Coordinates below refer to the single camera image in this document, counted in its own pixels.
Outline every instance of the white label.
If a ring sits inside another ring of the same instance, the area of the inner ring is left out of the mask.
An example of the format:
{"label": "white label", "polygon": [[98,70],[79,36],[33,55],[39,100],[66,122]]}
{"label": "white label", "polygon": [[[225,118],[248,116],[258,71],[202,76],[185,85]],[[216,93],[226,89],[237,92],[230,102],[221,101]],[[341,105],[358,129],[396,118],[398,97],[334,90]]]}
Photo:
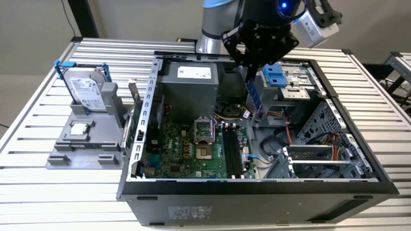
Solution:
{"label": "white label", "polygon": [[297,78],[296,77],[288,77],[286,78],[289,82],[297,82]]}
{"label": "white label", "polygon": [[248,117],[249,117],[249,111],[245,110],[245,111],[244,111],[244,114],[242,114],[242,118],[244,118],[244,119],[248,119]]}
{"label": "white label", "polygon": [[167,206],[169,219],[209,219],[212,206]]}
{"label": "white label", "polygon": [[71,148],[85,148],[83,144],[70,144]]}
{"label": "white label", "polygon": [[210,79],[210,68],[196,66],[181,66],[177,70],[177,78],[202,78]]}
{"label": "white label", "polygon": [[70,82],[81,105],[87,110],[105,110],[95,81],[90,78],[70,78]]}

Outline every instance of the motherboard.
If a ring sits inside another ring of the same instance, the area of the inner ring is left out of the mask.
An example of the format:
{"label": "motherboard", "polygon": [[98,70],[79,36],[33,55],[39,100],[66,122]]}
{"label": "motherboard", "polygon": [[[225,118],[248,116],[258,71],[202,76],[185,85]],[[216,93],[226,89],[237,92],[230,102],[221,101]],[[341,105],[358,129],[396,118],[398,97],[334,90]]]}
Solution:
{"label": "motherboard", "polygon": [[[146,178],[225,179],[230,178],[228,170],[232,163],[240,164],[238,178],[254,178],[252,161],[244,153],[249,150],[245,128],[230,128],[236,140],[228,144],[226,140],[232,137],[222,135],[222,132],[226,132],[224,124],[209,124],[210,126],[205,121],[193,124],[166,123],[159,154],[147,155]],[[209,137],[212,134],[212,140],[197,142],[196,137]],[[226,148],[232,153],[229,155],[225,153]]]}

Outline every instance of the orange wire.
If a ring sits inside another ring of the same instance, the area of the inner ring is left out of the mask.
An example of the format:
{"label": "orange wire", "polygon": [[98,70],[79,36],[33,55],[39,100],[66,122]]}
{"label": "orange wire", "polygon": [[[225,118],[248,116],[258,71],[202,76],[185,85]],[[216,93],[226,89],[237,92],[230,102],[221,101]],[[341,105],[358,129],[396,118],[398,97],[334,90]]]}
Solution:
{"label": "orange wire", "polygon": [[322,145],[328,144],[328,141],[329,141],[329,134],[328,134],[326,140],[324,141]]}
{"label": "orange wire", "polygon": [[333,160],[333,145],[330,146],[330,160]]}
{"label": "orange wire", "polygon": [[292,139],[290,139],[289,129],[288,129],[288,121],[289,121],[289,117],[286,117],[286,122],[285,122],[285,133],[286,133],[288,144],[292,144]]}
{"label": "orange wire", "polygon": [[337,150],[332,145],[332,159],[330,160],[337,160]]}
{"label": "orange wire", "polygon": [[336,153],[334,153],[334,160],[338,160],[338,153],[340,153],[340,147],[338,147],[338,149],[336,150]]}

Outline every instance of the cable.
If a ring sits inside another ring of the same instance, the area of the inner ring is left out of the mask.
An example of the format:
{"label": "cable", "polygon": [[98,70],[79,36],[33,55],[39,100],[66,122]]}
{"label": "cable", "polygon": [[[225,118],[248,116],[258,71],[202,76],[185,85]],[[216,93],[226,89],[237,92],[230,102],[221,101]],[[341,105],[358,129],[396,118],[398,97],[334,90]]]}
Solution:
{"label": "cable", "polygon": [[216,124],[217,124],[217,121],[216,121],[216,119],[212,117],[212,121],[214,122],[214,125],[213,126],[216,126]]}
{"label": "cable", "polygon": [[71,34],[73,34],[73,36],[75,36],[74,28],[71,28],[71,24],[70,24],[70,21],[67,19],[63,2],[62,2],[62,0],[59,0],[59,1],[61,1],[61,4],[62,4],[62,10],[63,10],[65,18],[66,18],[66,21],[67,21],[67,24],[69,24],[69,27],[70,27],[70,30],[71,30]]}
{"label": "cable", "polygon": [[270,146],[270,142],[268,142],[268,145],[269,145],[270,150],[274,151],[273,147]]}
{"label": "cable", "polygon": [[265,161],[262,161],[260,158],[253,158],[254,160],[258,160],[262,164],[269,164],[269,163],[266,163]]}
{"label": "cable", "polygon": [[330,149],[332,149],[330,160],[334,161],[337,157],[336,157],[336,146],[333,144],[330,145]]}
{"label": "cable", "polygon": [[286,133],[288,144],[292,145],[292,139],[290,139],[290,135],[289,135],[288,123],[289,123],[289,117],[286,117],[286,121],[285,121],[285,133]]}
{"label": "cable", "polygon": [[[242,105],[242,109],[245,109],[246,111],[249,111],[252,114],[254,113],[252,110],[248,110],[248,108]],[[270,116],[281,116],[281,113],[278,112],[272,112],[272,111],[268,111],[268,114]]]}
{"label": "cable", "polygon": [[338,160],[340,147],[336,150],[334,160]]}
{"label": "cable", "polygon": [[276,143],[277,143],[281,147],[285,147],[285,146],[286,146],[286,143],[284,143],[284,142],[276,137],[276,135],[277,135],[280,132],[282,132],[284,129],[285,129],[285,127],[276,128],[276,129],[273,130],[272,135],[266,136],[266,137],[260,141],[260,143],[258,143],[258,148],[260,148],[261,152],[262,152],[265,155],[268,155],[268,156],[270,156],[270,155],[272,155],[272,156],[277,156],[277,153],[269,153],[269,152],[266,152],[266,151],[264,150],[264,143],[265,143],[265,142],[268,142],[269,140],[274,140]]}
{"label": "cable", "polygon": [[222,115],[218,115],[217,112],[213,112],[213,114],[222,120],[236,120],[236,119],[242,119],[242,117],[229,117],[229,116],[222,116]]}
{"label": "cable", "polygon": [[320,135],[317,135],[316,137],[313,137],[310,140],[308,140],[306,144],[310,144],[314,140],[317,140],[318,138],[321,138],[324,135],[329,134],[329,132],[324,132]]}
{"label": "cable", "polygon": [[322,145],[326,145],[328,144],[328,142],[329,142],[329,133],[328,133],[328,137],[326,137],[326,140],[324,141],[324,143],[322,143]]}

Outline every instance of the metal rail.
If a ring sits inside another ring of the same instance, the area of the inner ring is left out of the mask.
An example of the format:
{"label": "metal rail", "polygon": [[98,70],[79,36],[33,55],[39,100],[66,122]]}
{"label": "metal rail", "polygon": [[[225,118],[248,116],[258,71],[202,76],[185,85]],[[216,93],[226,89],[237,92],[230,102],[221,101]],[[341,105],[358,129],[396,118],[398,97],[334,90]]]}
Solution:
{"label": "metal rail", "polygon": [[[193,52],[193,43],[85,38],[61,60],[110,66],[123,103],[134,79],[143,96],[153,51]],[[167,230],[411,229],[411,122],[352,55],[340,50],[294,49],[286,58],[314,59],[400,195],[338,224],[304,226],[170,227]],[[49,72],[0,141],[0,230],[138,229],[130,209],[115,201],[119,170],[46,170],[43,164],[65,124],[70,98]]]}

